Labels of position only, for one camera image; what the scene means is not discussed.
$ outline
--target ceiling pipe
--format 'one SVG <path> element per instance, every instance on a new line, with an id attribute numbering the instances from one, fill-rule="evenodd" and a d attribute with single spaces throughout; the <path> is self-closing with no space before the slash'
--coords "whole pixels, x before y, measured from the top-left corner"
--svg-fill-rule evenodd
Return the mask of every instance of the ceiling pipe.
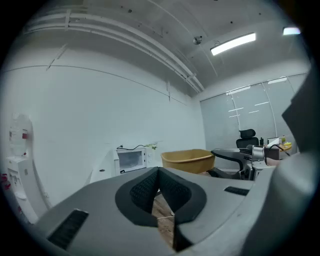
<path id="1" fill-rule="evenodd" d="M 41 25 L 35 25 L 33 27 L 30 27 L 28 28 L 28 31 L 32 32 L 34 30 L 38 30 L 38 29 L 44 29 L 44 28 L 52 28 L 52 27 L 61 27 L 63 26 L 64 23 L 47 23 L 47 24 L 41 24 Z M 171 70 L 174 70 L 175 73 L 177 75 L 179 75 L 179 77 L 181 77 L 185 82 L 188 83 L 188 85 L 190 85 L 197 93 L 200 92 L 200 90 L 197 88 L 197 86 L 192 82 L 192 81 L 189 81 L 189 80 L 186 80 L 187 79 L 187 76 L 184 74 L 183 71 L 181 71 L 181 69 L 179 69 L 172 61 L 168 60 L 167 57 L 161 55 L 159 52 L 155 51 L 153 48 L 151 48 L 150 46 L 148 46 L 147 44 L 135 39 L 134 37 L 132 36 L 129 36 L 129 35 L 126 35 L 124 33 L 121 33 L 121 32 L 118 32 L 118 31 L 115 31 L 113 29 L 109 29 L 109 28 L 106 28 L 106 27 L 103 27 L 103 26 L 98 26 L 98 25 L 90 25 L 90 24 L 81 24 L 81 23 L 75 23 L 75 22 L 71 22 L 69 23 L 69 27 L 68 29 L 72 28 L 73 26 L 78 26 L 78 27 L 83 27 L 83 28 L 89 28 L 89 29 L 97 29 L 97 30 L 102 30 L 102 31 L 105 31 L 105 32 L 109 32 L 109 33 L 115 33 L 116 35 L 118 36 L 122 36 L 126 39 L 129 39 L 129 40 L 132 40 L 133 42 L 135 42 L 136 44 L 138 45 L 141 45 L 145 48 L 147 48 L 150 52 L 154 53 L 155 56 L 158 56 L 158 58 L 156 58 L 157 60 L 162 59 L 161 63 L 163 62 L 167 62 L 166 66 L 169 64 L 171 66 Z"/>
<path id="2" fill-rule="evenodd" d="M 31 20 L 29 23 L 38 23 L 38 22 L 44 22 L 44 21 L 48 21 L 48 20 L 53 20 L 53 19 L 62 19 L 66 17 L 66 13 L 59 13 L 59 14 L 51 14 L 51 15 L 47 15 L 47 16 L 43 16 L 40 18 L 36 18 L 34 20 Z M 75 18 L 75 19 L 86 19 L 86 20 L 92 20 L 92 21 L 96 21 L 96 22 L 102 22 L 102 23 L 107 23 L 119 28 L 122 28 L 124 30 L 127 30 L 135 35 L 140 36 L 141 38 L 145 39 L 146 41 L 148 41 L 149 43 L 153 44 L 154 46 L 156 46 L 157 48 L 159 48 L 160 50 L 162 50 L 164 53 L 166 53 L 170 58 L 172 58 L 179 66 L 182 67 L 183 70 L 185 70 L 188 73 L 188 76 L 193 75 L 193 73 L 191 72 L 191 70 L 177 57 L 175 56 L 171 51 L 169 51 L 167 48 L 165 48 L 161 43 L 159 43 L 158 41 L 154 40 L 152 37 L 146 35 L 145 33 L 141 32 L 140 30 L 133 28 L 127 24 L 124 24 L 122 22 L 110 19 L 110 18 L 106 18 L 106 17 L 102 17 L 102 16 L 98 16 L 98 15 L 92 15 L 92 14 L 85 14 L 85 13 L 71 13 L 70 14 L 70 18 Z M 197 85 L 204 90 L 205 88 L 203 87 L 203 85 L 200 83 L 200 81 L 196 78 L 193 77 L 192 79 L 194 79 L 194 81 L 197 83 Z"/>
<path id="3" fill-rule="evenodd" d="M 171 16 L 176 22 L 178 22 L 178 23 L 192 36 L 192 38 L 195 37 L 195 36 L 190 32 L 190 30 L 187 29 L 187 27 L 186 27 L 179 19 L 177 19 L 177 17 L 174 16 L 171 12 L 169 12 L 168 10 L 166 10 L 165 8 L 163 8 L 161 5 L 155 3 L 155 2 L 152 1 L 152 0 L 147 0 L 147 1 L 150 2 L 150 3 L 152 3 L 152 4 L 154 4 L 155 6 L 157 6 L 157 7 L 160 8 L 161 10 L 163 10 L 166 14 L 168 14 L 169 16 Z M 199 45 L 199 46 L 200 46 L 202 52 L 204 53 L 204 55 L 206 56 L 207 60 L 209 61 L 209 63 L 210 63 L 210 65 L 211 65 L 211 67 L 212 67 L 215 75 L 218 76 L 218 73 L 217 73 L 214 65 L 212 64 L 212 61 L 209 59 L 208 55 L 206 54 L 205 49 L 204 49 L 201 45 Z"/>
<path id="4" fill-rule="evenodd" d="M 38 32 L 38 31 L 44 31 L 44 30 L 64 30 L 64 25 L 63 23 L 56 23 L 55 25 L 58 25 L 58 26 L 53 26 L 52 24 L 46 24 L 46 26 L 44 25 L 39 25 L 39 26 L 35 26 L 37 28 L 35 29 L 32 29 L 32 30 L 29 30 L 27 31 L 26 33 L 32 33 L 32 32 Z M 115 37 L 115 36 L 112 36 L 110 34 L 106 34 L 106 33 L 102 33 L 102 32 L 98 32 L 98 31 L 94 31 L 92 29 L 86 29 L 86 28 L 78 28 L 78 27 L 68 27 L 68 30 L 74 30 L 74 31 L 82 31 L 82 32 L 87 32 L 87 33 L 92 33 L 92 34 L 97 34 L 97 35 L 101 35 L 101 36 L 104 36 L 104 37 L 108 37 L 108 38 L 111 38 L 111 39 L 114 39 L 114 40 L 117 40 L 119 42 L 122 42 L 124 44 L 127 44 L 131 47 L 134 47 L 136 49 L 138 49 L 139 51 L 153 57 L 154 59 L 156 59 L 157 61 L 161 62 L 163 65 L 165 65 L 167 68 L 169 68 L 170 70 L 174 71 L 180 78 L 182 78 L 185 82 L 187 82 L 197 93 L 199 93 L 199 89 L 197 87 L 195 87 L 195 85 L 186 80 L 177 70 L 175 70 L 172 66 L 170 66 L 168 63 L 166 63 L 165 61 L 163 61 L 162 59 L 160 59 L 159 57 L 157 57 L 156 55 L 152 54 L 150 51 L 147 51 L 147 50 L 144 50 L 143 48 L 133 44 L 133 43 L 130 43 L 126 40 L 123 40 L 121 38 L 118 38 L 118 37 Z"/>
<path id="5" fill-rule="evenodd" d="M 49 15 L 49 14 L 54 14 L 54 13 L 61 13 L 63 11 L 66 11 L 67 9 L 72 9 L 73 11 L 88 11 L 88 7 L 87 6 L 83 6 L 83 5 L 64 5 L 64 6 L 56 6 L 56 7 L 53 7 L 52 9 L 50 10 L 46 10 L 44 13 Z M 114 10 L 114 9 L 106 9 L 106 8 L 103 8 L 103 7 L 90 7 L 90 11 L 91 10 L 95 10 L 95 11 L 99 11 L 99 12 L 102 12 L 101 10 L 107 10 L 107 11 L 111 11 L 111 12 L 115 12 L 119 15 L 125 15 L 125 13 L 122 13 L 120 11 L 117 11 L 117 10 Z M 168 40 L 167 38 L 164 38 L 162 34 L 160 34 L 159 32 L 155 31 L 154 28 L 152 28 L 151 26 L 145 24 L 144 22 L 138 20 L 138 19 L 135 19 L 133 18 L 132 16 L 130 17 L 133 21 L 143 25 L 144 27 L 146 27 L 147 29 L 151 30 L 152 33 L 156 33 L 159 37 L 161 37 L 162 39 L 165 39 L 167 41 L 167 43 L 171 44 L 173 47 L 174 47 L 174 50 L 177 51 L 181 57 L 183 57 L 183 59 L 185 59 L 195 70 L 196 74 L 199 74 L 199 71 L 197 70 L 197 68 L 195 67 L 195 65 L 170 41 Z"/>

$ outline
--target floor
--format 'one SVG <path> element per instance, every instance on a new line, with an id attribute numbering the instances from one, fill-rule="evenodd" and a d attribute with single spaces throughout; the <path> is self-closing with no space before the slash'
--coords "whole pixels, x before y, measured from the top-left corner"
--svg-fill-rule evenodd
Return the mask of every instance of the floor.
<path id="1" fill-rule="evenodd" d="M 211 177 L 207 172 L 200 173 L 200 175 Z M 154 198 L 152 215 L 158 219 L 158 229 L 163 239 L 172 247 L 175 217 L 171 215 L 171 209 L 162 194 Z"/>

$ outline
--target ceiling light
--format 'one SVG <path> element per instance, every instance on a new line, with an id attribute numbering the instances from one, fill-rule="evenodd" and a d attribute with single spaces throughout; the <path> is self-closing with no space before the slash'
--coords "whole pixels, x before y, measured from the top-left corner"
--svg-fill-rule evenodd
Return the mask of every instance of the ceiling light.
<path id="1" fill-rule="evenodd" d="M 266 104 L 266 103 L 269 103 L 269 101 L 262 102 L 262 103 L 259 103 L 259 104 L 255 104 L 255 106 L 259 106 L 259 105 Z"/>
<path id="2" fill-rule="evenodd" d="M 283 28 L 283 35 L 286 36 L 286 35 L 299 35 L 301 32 L 300 32 L 300 29 L 297 28 L 297 27 L 284 27 Z"/>
<path id="3" fill-rule="evenodd" d="M 250 86 L 245 86 L 245 87 L 242 87 L 240 89 L 233 89 L 233 90 L 228 90 L 226 91 L 226 95 L 231 95 L 231 94 L 235 94 L 235 93 L 238 93 L 238 92 L 241 92 L 241 91 L 244 91 L 244 90 L 247 90 L 247 89 L 250 89 Z"/>
<path id="4" fill-rule="evenodd" d="M 226 50 L 229 50 L 233 47 L 240 46 L 240 45 L 243 45 L 245 43 L 249 43 L 249 42 L 252 42 L 255 40 L 256 40 L 256 33 L 250 33 L 247 35 L 240 36 L 236 39 L 232 39 L 230 41 L 224 42 L 222 44 L 219 44 L 218 46 L 213 47 L 210 50 L 213 55 L 217 55 L 217 54 L 222 53 Z"/>
<path id="5" fill-rule="evenodd" d="M 274 83 L 283 82 L 283 81 L 286 81 L 286 80 L 287 80 L 287 77 L 279 78 L 279 79 L 276 79 L 276 80 L 271 80 L 271 81 L 268 82 L 268 85 L 274 84 Z"/>
<path id="6" fill-rule="evenodd" d="M 240 107 L 240 108 L 229 110 L 228 112 L 235 111 L 235 110 L 242 110 L 242 109 L 243 109 L 243 107 Z"/>

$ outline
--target black vent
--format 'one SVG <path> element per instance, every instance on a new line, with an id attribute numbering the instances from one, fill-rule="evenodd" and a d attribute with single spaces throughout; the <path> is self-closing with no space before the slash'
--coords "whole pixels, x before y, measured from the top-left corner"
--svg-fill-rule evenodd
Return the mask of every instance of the black vent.
<path id="1" fill-rule="evenodd" d="M 67 249 L 88 217 L 88 213 L 75 209 L 52 233 L 48 240 L 62 249 Z"/>
<path id="2" fill-rule="evenodd" d="M 240 196 L 246 196 L 249 193 L 249 189 L 245 188 L 239 188 L 239 187 L 234 187 L 234 186 L 228 186 L 224 191 L 237 194 Z"/>

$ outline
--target security camera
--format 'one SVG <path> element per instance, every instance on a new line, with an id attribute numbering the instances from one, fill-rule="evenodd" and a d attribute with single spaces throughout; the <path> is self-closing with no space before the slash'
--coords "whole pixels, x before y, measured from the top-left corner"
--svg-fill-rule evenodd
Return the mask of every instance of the security camera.
<path id="1" fill-rule="evenodd" d="M 202 36 L 196 36 L 196 37 L 193 38 L 192 41 L 193 41 L 193 43 L 194 43 L 195 45 L 200 45 L 201 42 L 202 42 Z"/>

